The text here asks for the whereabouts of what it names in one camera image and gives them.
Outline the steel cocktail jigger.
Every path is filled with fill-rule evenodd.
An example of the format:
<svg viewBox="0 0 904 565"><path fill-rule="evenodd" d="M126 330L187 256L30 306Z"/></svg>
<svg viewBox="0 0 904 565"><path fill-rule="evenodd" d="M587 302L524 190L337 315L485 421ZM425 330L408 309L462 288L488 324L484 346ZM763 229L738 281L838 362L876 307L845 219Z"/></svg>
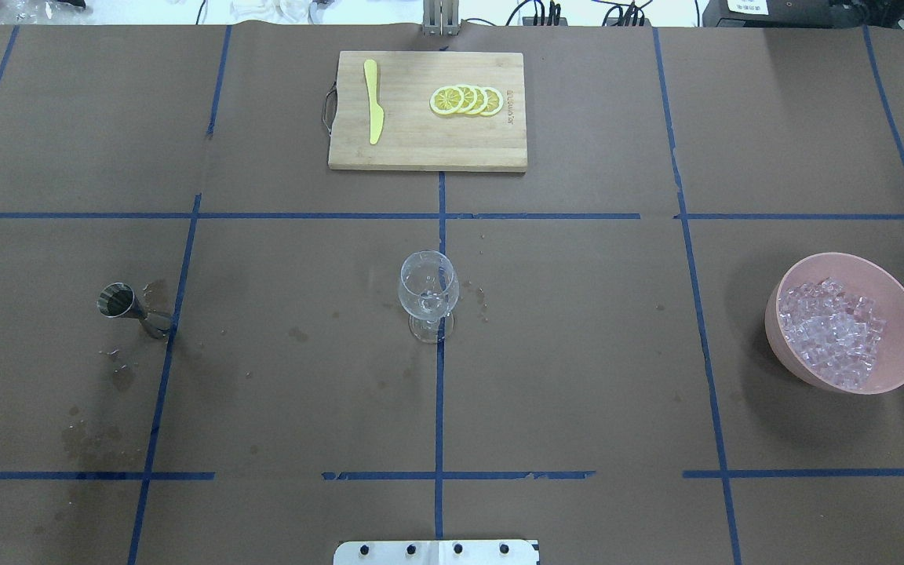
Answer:
<svg viewBox="0 0 904 565"><path fill-rule="evenodd" d="M100 291L97 310L109 319L136 319L144 332L153 339L168 339L171 334L171 315L151 310L137 297L135 290L124 282L113 282Z"/></svg>

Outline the clear wine glass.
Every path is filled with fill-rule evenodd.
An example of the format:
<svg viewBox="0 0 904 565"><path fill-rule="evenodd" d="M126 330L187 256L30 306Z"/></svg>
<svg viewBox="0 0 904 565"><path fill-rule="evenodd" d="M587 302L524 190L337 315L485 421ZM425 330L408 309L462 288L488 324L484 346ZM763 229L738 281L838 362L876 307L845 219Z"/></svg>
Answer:
<svg viewBox="0 0 904 565"><path fill-rule="evenodd" d="M410 332L420 342L444 342L454 328L460 280L446 255L437 250L412 253L399 269L398 298Z"/></svg>

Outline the pile of clear ice cubes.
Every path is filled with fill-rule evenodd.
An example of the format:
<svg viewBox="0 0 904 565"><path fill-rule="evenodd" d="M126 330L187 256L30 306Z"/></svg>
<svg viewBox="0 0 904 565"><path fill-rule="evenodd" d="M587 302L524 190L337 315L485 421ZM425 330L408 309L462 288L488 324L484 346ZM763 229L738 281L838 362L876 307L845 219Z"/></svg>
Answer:
<svg viewBox="0 0 904 565"><path fill-rule="evenodd" d="M888 322L875 300L826 278L790 286L778 299L786 342L818 379L864 389L879 361Z"/></svg>

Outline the bamboo cutting board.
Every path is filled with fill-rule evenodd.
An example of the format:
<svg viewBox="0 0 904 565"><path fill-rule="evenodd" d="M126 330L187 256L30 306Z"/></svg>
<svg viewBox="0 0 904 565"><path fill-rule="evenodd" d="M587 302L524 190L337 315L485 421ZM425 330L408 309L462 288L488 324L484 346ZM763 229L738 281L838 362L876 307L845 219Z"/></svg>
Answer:
<svg viewBox="0 0 904 565"><path fill-rule="evenodd" d="M369 143L365 60L379 64L386 118L377 144ZM434 114L434 90L455 85L495 87L505 103L493 117ZM342 51L336 92L331 169L523 174L530 165L521 53Z"/></svg>

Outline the yellow plastic knife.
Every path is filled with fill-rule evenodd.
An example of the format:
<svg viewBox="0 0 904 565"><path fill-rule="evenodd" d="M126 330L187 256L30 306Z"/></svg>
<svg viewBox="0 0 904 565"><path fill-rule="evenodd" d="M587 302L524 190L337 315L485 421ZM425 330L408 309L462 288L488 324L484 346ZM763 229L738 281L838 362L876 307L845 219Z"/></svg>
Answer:
<svg viewBox="0 0 904 565"><path fill-rule="evenodd" d="M379 64L376 60L363 61L363 77L366 80L369 111L369 143L377 144L383 133L386 115L379 101Z"/></svg>

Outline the pink bowl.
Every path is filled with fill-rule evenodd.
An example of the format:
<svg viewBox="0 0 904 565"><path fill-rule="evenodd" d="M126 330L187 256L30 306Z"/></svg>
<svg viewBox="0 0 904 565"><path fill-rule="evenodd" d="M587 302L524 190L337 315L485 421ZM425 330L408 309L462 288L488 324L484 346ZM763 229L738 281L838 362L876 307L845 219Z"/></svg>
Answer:
<svg viewBox="0 0 904 565"><path fill-rule="evenodd" d="M778 299L790 286L826 278L842 280L849 290L875 300L879 312L888 322L878 364L869 377L868 385L861 390L847 391L818 379L786 342L785 331L778 319ZM815 388L843 394L878 395L904 385L904 287L889 272L857 255L817 253L798 261L769 297L764 332L775 357L790 374Z"/></svg>

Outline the aluminium frame post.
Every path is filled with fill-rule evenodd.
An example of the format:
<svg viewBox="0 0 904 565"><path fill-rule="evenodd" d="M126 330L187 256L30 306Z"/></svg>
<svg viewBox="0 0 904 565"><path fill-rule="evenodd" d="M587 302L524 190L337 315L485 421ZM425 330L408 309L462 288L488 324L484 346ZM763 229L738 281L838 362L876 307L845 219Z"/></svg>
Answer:
<svg viewBox="0 0 904 565"><path fill-rule="evenodd" d="M427 36L455 36L461 29L458 0L424 0L422 32Z"/></svg>

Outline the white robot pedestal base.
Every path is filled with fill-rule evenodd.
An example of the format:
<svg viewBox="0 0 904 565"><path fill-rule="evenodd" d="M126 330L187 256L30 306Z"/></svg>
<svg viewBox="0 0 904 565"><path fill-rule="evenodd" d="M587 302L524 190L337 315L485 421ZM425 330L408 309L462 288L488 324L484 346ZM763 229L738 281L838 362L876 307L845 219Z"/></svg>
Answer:
<svg viewBox="0 0 904 565"><path fill-rule="evenodd" d="M539 564L538 543L524 539L349 541L334 564Z"/></svg>

